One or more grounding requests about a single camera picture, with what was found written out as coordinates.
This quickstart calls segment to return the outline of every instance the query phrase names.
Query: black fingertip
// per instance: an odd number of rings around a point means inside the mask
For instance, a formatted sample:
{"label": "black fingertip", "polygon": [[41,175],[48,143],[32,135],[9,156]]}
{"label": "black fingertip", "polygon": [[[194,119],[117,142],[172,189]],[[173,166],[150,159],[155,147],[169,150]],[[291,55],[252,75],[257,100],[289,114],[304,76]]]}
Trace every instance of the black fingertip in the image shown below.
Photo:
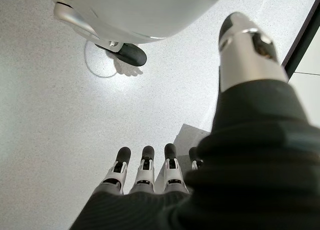
{"label": "black fingertip", "polygon": [[120,163],[126,162],[126,164],[129,165],[130,157],[131,157],[130,148],[124,146],[120,148],[120,150],[118,151],[118,154],[116,155],[116,161]]}
{"label": "black fingertip", "polygon": [[190,158],[191,163],[194,160],[198,159],[198,157],[197,157],[197,148],[195,146],[190,148],[190,150],[189,150],[189,158]]}
{"label": "black fingertip", "polygon": [[155,158],[155,150],[152,146],[145,146],[142,150],[142,159],[149,158],[153,160]]}
{"label": "black fingertip", "polygon": [[172,143],[168,143],[164,147],[164,157],[165,159],[176,159],[177,158],[177,151],[176,146]]}

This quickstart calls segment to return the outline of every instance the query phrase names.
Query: robotic arm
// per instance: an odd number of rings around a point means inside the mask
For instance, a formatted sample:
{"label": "robotic arm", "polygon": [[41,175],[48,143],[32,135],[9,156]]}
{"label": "robotic arm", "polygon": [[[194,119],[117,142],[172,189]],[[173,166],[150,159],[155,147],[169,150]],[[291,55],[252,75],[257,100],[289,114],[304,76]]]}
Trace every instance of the robotic arm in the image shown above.
{"label": "robotic arm", "polygon": [[218,0],[52,0],[54,15],[79,35],[133,66],[145,44],[171,37]]}
{"label": "robotic arm", "polygon": [[320,130],[307,121],[272,40],[224,21],[211,135],[184,181],[194,192],[95,192],[71,229],[320,229]]}

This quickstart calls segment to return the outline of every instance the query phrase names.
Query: speckled floor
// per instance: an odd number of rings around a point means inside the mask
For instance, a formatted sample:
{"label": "speckled floor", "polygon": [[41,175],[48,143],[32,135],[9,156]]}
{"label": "speckled floor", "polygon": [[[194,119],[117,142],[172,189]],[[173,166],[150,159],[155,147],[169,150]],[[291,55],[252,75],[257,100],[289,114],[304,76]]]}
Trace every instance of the speckled floor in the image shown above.
{"label": "speckled floor", "polygon": [[125,192],[145,145],[157,174],[183,123],[211,129],[225,17],[247,14],[282,61],[313,2],[221,0],[178,35],[140,45],[148,61],[136,68],[55,20],[51,0],[1,0],[1,229],[67,229],[120,147],[132,151]]}

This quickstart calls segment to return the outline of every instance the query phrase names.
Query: white wall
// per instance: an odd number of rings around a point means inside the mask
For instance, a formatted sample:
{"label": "white wall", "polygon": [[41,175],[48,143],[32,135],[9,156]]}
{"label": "white wall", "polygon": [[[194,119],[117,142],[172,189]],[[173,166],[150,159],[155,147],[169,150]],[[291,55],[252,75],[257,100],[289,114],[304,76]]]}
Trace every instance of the white wall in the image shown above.
{"label": "white wall", "polygon": [[307,113],[309,122],[320,128],[320,30],[318,29],[289,83]]}

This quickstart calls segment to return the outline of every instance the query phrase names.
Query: ribbed black fabric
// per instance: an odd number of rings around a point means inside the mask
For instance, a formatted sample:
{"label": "ribbed black fabric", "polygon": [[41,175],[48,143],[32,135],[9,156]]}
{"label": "ribbed black fabric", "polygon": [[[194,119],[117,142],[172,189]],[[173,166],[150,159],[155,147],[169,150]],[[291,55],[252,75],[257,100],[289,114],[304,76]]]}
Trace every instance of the ribbed black fabric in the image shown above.
{"label": "ribbed black fabric", "polygon": [[159,213],[188,197],[183,192],[98,192],[89,199],[71,230],[154,230]]}

